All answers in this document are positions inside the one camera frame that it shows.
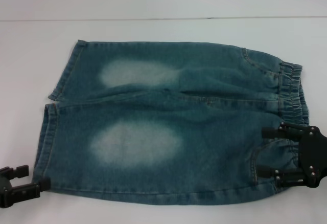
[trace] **faded patch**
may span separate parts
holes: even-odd
[[[108,87],[126,84],[156,86],[175,81],[178,71],[161,63],[116,60],[100,73],[100,79]]]
[[[152,166],[171,159],[181,138],[170,128],[148,121],[128,121],[100,132],[91,144],[93,155],[110,166]]]

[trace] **blue denim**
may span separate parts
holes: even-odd
[[[45,107],[33,180],[154,205],[272,196],[285,189],[256,166],[297,167],[297,144],[261,128],[308,125],[301,69],[222,44],[79,40]]]

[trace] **white table surface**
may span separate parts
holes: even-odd
[[[311,124],[327,135],[327,18],[83,21],[235,16],[327,16],[327,2],[0,0],[0,167],[28,164],[32,174],[44,105],[51,102],[47,96],[77,39],[216,42],[302,64]],[[31,176],[12,183],[30,181]],[[39,199],[0,209],[0,223],[320,224],[327,222],[326,192],[324,179],[317,189],[292,188],[264,200],[225,206],[151,206],[44,192]]]

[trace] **pocket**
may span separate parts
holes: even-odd
[[[251,67],[264,74],[279,75],[281,69],[281,59],[267,53],[242,48],[243,58]]]
[[[263,139],[251,155],[251,174],[255,185],[271,181],[271,178],[258,177],[258,165],[273,169],[293,169],[297,167],[297,149],[286,139]]]

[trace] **stitching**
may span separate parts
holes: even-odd
[[[41,158],[41,155],[42,155],[42,150],[44,149],[44,146],[45,146],[46,135],[49,133],[48,129],[50,127],[50,122],[49,122],[49,109],[48,109],[47,106],[45,106],[45,108],[44,108],[43,123],[44,123],[45,116],[48,117],[48,121],[46,123],[46,128],[45,128],[45,131],[44,131],[43,140],[39,141],[39,144],[42,143],[42,148],[40,149],[40,152],[39,152],[39,148],[37,148],[37,151],[36,151],[36,156],[38,156],[38,158],[35,159],[34,169],[36,169],[38,167],[38,165],[41,164],[40,163],[40,158]]]
[[[259,185],[265,185],[265,184],[270,184],[271,182],[264,182],[257,184],[256,186]],[[245,187],[236,187],[236,188],[227,188],[227,189],[219,189],[219,190],[213,190],[213,191],[199,191],[199,192],[184,192],[184,193],[179,193],[179,192],[170,192],[170,193],[146,193],[146,192],[109,192],[109,191],[97,191],[97,190],[86,190],[86,189],[74,189],[74,188],[56,188],[56,187],[51,187],[51,189],[57,189],[57,190],[66,190],[66,191],[78,191],[78,192],[95,192],[95,193],[109,193],[109,194],[138,194],[138,195],[173,195],[173,194],[192,194],[192,193],[209,193],[209,192],[220,192],[220,191],[229,191],[229,190],[238,190],[238,189],[245,189],[245,188],[251,188],[253,186],[245,186]]]
[[[275,193],[276,194],[279,193],[279,190],[277,189],[276,184],[272,184],[272,186],[274,187]]]
[[[254,183],[255,183],[256,186],[259,185],[258,184],[258,176],[256,174],[256,160],[257,160],[260,152],[263,151],[265,148],[267,148],[269,145],[271,145],[271,144],[273,144],[275,142],[280,142],[282,140],[284,140],[284,139],[277,139],[277,140],[270,141],[269,143],[267,143],[267,144],[265,144],[263,146],[260,146],[257,150],[254,150],[252,152],[250,165],[251,165],[251,171],[252,171],[253,176],[254,176],[253,180],[254,180]]]
[[[84,48],[85,48],[85,45],[82,45],[82,46],[79,46],[81,48],[80,52],[78,53],[78,56],[76,57],[75,61],[74,61],[74,64],[73,64],[73,67],[70,69],[70,72],[68,74],[68,76],[65,78],[65,83],[64,85],[62,86],[60,92],[59,92],[59,95],[58,96],[61,96],[62,92],[64,91],[64,88],[66,87],[66,84],[69,80],[69,78],[71,77],[71,74],[73,72],[73,69],[75,68],[76,66],[76,63],[77,61],[80,59],[80,56],[81,56],[81,53],[83,52]]]
[[[290,83],[290,88],[289,88],[289,96],[290,96],[291,105],[292,105],[292,113],[293,113],[293,116],[295,117],[295,114],[294,114],[294,113],[295,113],[295,110],[294,110],[293,97],[292,97],[292,87],[293,87],[293,82],[292,82],[292,80],[293,80],[293,75],[294,75],[294,68],[292,68],[292,73],[291,73],[291,83]],[[290,145],[290,148],[291,148],[291,152],[293,153],[294,156],[296,156],[296,153],[295,153],[295,151],[294,151],[294,149],[293,149],[293,146],[292,146],[292,144],[291,144],[291,141],[288,140],[288,142],[289,142],[289,145]]]
[[[222,97],[207,97],[207,96],[189,96],[182,94],[180,96],[181,99],[185,100],[195,100],[195,101],[207,101],[209,100],[210,103],[215,102],[215,101],[238,101],[238,102],[255,102],[255,103],[266,103],[266,102],[276,102],[278,100],[239,100],[239,99],[230,99],[230,98],[222,98]]]
[[[259,66],[257,63],[255,63],[254,61],[252,61],[250,58],[249,58],[249,55],[248,55],[248,52],[247,52],[247,49],[246,48],[243,48],[243,56],[245,57],[245,60],[252,66],[256,67],[257,69],[259,69],[260,71],[264,72],[264,73],[269,73],[273,76],[277,76],[278,73],[276,72],[272,72],[270,70],[265,70],[263,69],[261,66]]]
[[[53,107],[55,109],[55,112],[56,112],[56,118],[57,118],[57,122],[56,122],[56,128],[55,128],[55,132],[54,132],[54,135],[53,135],[53,138],[52,138],[52,143],[51,143],[51,149],[50,149],[50,152],[49,152],[49,157],[48,157],[48,161],[46,163],[46,166],[42,172],[42,177],[44,177],[44,174],[46,172],[46,170],[48,169],[48,166],[49,166],[49,162],[50,162],[50,158],[51,158],[51,155],[52,155],[52,150],[53,150],[53,145],[55,143],[55,138],[56,138],[56,134],[57,134],[57,128],[58,128],[58,124],[59,124],[59,118],[58,118],[58,113],[57,113],[57,107],[56,107],[56,104],[53,103]]]
[[[296,164],[296,162],[295,162],[295,159],[297,158],[297,154],[296,154],[296,152],[294,151],[294,148],[293,148],[293,145],[292,145],[291,141],[290,141],[290,140],[287,140],[287,141],[288,141],[288,144],[289,144],[289,146],[290,146],[290,151],[291,151],[291,153],[293,154],[293,158],[292,158],[293,164],[297,167],[297,164]]]
[[[283,85],[283,79],[282,79],[282,70],[284,69],[284,63],[281,63],[281,68],[279,70],[279,85],[278,85],[278,113],[281,118],[283,118],[282,114],[282,100],[281,100],[281,90],[282,90],[282,85]]]
[[[107,105],[108,103],[117,103],[117,102],[124,102],[124,101],[129,101],[132,100],[134,98],[139,98],[142,96],[146,96],[149,93],[141,93],[141,94],[137,94],[137,95],[133,95],[130,97],[126,97],[126,98],[117,98],[117,99],[109,99],[109,100],[99,100],[99,99],[94,99],[94,100],[88,100],[87,103],[78,103],[78,101],[75,101],[75,103],[73,104],[69,104],[69,105],[65,105],[65,106],[60,106],[57,109],[63,110],[66,108],[71,108],[71,107],[88,107],[88,106],[92,106],[92,105]],[[69,101],[68,99],[60,99],[59,101],[65,102],[65,101]]]

